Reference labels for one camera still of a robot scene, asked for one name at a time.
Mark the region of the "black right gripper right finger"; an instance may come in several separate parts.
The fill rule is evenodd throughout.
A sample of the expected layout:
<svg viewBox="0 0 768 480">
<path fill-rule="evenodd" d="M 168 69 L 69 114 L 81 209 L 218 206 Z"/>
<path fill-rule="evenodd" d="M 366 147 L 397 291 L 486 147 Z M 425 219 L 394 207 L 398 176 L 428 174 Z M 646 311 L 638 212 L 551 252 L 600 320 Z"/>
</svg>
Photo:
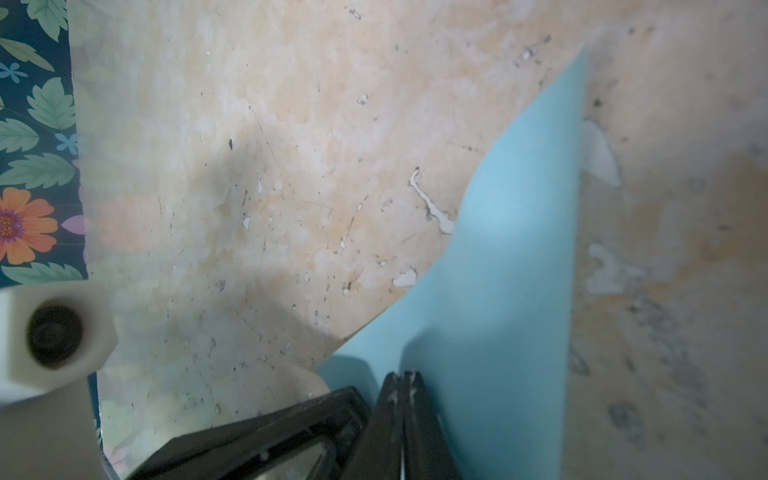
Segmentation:
<svg viewBox="0 0 768 480">
<path fill-rule="evenodd" d="M 343 479 L 460 479 L 418 371 L 386 376 Z"/>
</svg>

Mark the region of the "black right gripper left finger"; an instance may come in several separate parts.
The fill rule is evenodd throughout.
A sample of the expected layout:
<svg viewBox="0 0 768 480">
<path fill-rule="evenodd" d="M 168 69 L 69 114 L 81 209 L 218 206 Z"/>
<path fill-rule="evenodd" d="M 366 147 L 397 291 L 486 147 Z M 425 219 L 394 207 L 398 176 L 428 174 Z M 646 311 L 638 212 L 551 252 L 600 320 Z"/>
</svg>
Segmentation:
<svg viewBox="0 0 768 480">
<path fill-rule="evenodd" d="M 319 446 L 310 479 L 339 479 L 370 407 L 346 387 L 270 414 L 175 437 L 131 479 L 254 479 Z"/>
</svg>

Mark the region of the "light blue square paper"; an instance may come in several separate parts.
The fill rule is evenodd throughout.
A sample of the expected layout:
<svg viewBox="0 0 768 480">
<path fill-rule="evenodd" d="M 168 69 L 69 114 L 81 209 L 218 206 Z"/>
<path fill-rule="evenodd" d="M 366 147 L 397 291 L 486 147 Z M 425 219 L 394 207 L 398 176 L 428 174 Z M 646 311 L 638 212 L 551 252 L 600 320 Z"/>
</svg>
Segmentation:
<svg viewBox="0 0 768 480">
<path fill-rule="evenodd" d="M 485 155 L 441 257 L 319 369 L 369 401 L 420 372 L 467 479 L 561 474 L 585 91 L 579 55 Z"/>
</svg>

